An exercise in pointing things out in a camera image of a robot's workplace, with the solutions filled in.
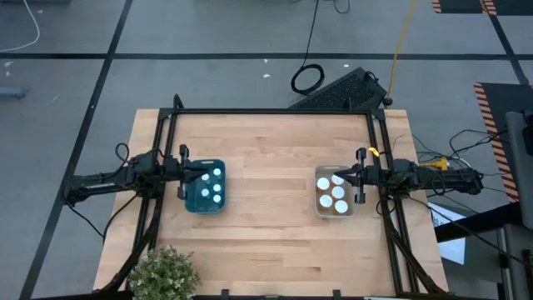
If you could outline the teal plastic bin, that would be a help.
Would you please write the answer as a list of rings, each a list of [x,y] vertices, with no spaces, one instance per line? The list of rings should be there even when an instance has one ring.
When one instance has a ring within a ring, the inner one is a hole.
[[[191,182],[187,186],[187,199],[185,200],[186,210],[190,213],[197,214],[214,214],[221,213],[226,205],[226,166],[222,160],[196,160],[192,162],[193,167],[204,167],[208,168],[208,173],[210,180],[208,182],[203,182],[201,178],[198,178],[194,182]],[[222,170],[222,175],[216,177],[213,174],[214,168],[220,168]],[[215,184],[220,184],[222,190],[220,192],[215,192],[213,186]],[[203,197],[201,195],[202,189],[209,190],[209,196]],[[219,203],[213,201],[215,195],[220,195],[222,200]]]

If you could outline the black perforated case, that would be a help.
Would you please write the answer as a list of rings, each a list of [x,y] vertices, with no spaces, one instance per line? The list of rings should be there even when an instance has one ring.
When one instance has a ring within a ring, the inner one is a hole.
[[[386,98],[386,90],[371,71],[362,67],[349,72],[324,88],[294,103],[297,110],[370,110],[378,108]]]

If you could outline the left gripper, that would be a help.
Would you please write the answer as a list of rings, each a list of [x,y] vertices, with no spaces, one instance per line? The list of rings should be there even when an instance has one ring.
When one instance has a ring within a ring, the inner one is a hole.
[[[187,199],[187,163],[189,157],[189,148],[185,144],[179,146],[179,158],[168,154],[164,158],[164,181],[173,182],[178,181],[177,197],[181,200]],[[208,172],[205,167],[190,167],[190,171],[194,172],[190,176],[190,182],[194,182],[201,178],[204,173]]]

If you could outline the white sheet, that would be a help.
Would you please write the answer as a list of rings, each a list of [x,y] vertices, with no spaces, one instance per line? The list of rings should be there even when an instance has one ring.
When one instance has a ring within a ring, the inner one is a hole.
[[[465,217],[431,202],[428,205],[431,208],[431,218],[435,228],[447,224],[451,220],[457,221]],[[466,239],[464,237],[447,242],[438,242],[438,248],[442,258],[460,265],[465,263]]]

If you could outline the black mat hazard-striped edge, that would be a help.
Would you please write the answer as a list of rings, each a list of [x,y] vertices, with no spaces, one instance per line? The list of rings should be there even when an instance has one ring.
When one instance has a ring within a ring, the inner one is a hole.
[[[533,0],[431,0],[435,13],[533,16]]]

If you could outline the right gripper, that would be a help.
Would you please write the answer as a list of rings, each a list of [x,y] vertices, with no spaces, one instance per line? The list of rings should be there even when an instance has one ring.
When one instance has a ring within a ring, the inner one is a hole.
[[[380,183],[381,168],[379,166],[374,166],[374,165],[370,165],[370,166],[365,165],[366,149],[364,147],[360,147],[359,149],[356,150],[356,159],[357,159],[357,165],[352,165],[350,168],[335,171],[335,174],[336,175],[356,174],[355,177],[345,176],[343,179],[347,183],[350,183],[353,187],[358,188],[358,192],[356,195],[356,203],[364,204],[366,202],[366,194],[364,192],[364,186],[365,185],[377,186]]]

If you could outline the black flat bar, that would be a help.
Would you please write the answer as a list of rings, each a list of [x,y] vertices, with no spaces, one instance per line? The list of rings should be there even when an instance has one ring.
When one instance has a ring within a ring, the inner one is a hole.
[[[449,221],[435,228],[437,242],[448,242],[503,228],[505,225],[522,225],[521,205],[511,202],[492,210]]]

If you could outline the green potted plant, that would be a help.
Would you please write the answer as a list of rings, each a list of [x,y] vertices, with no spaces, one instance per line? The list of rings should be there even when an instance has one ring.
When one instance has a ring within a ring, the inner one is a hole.
[[[192,259],[170,245],[148,251],[127,278],[133,300],[192,300],[202,284]]]

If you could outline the white plastic bin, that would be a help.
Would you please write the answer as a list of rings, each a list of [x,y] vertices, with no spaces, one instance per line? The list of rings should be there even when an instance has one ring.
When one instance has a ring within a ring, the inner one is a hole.
[[[354,192],[353,192],[353,187],[351,186],[350,183],[346,182],[344,179],[344,183],[341,185],[344,190],[345,190],[345,197],[343,199],[336,199],[334,198],[332,195],[331,195],[331,190],[335,187],[335,186],[338,186],[338,185],[335,185],[331,182],[331,176],[332,175],[336,175],[335,174],[335,171],[339,171],[339,170],[342,170],[342,169],[346,169],[345,166],[342,166],[342,165],[319,165],[315,168],[315,179],[314,179],[314,183],[315,183],[315,200],[314,200],[314,204],[315,204],[315,212],[316,212],[316,215],[319,217],[319,218],[322,218],[322,219],[340,219],[340,218],[350,218],[350,217],[353,217],[356,215],[356,202],[355,202],[355,195],[354,195]],[[327,192],[317,192],[316,191],[316,180],[318,178],[328,178],[330,180],[330,183],[331,183],[331,187],[329,188],[329,190]],[[333,200],[333,204],[331,205],[330,208],[328,209],[321,209],[320,207],[320,204],[319,204],[319,198],[321,195],[323,194],[327,194],[329,195],[332,200]],[[335,212],[335,202],[337,200],[344,200],[345,202],[347,202],[349,208],[348,208],[348,211],[344,214],[337,214]]]

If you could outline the grey metal cart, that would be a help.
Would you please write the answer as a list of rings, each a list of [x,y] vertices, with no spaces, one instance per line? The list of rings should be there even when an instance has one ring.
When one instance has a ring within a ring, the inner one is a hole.
[[[533,113],[508,112],[506,123],[519,193],[520,219],[517,223],[506,224],[501,233],[506,250],[521,259],[520,262],[509,261],[506,298],[533,300]]]

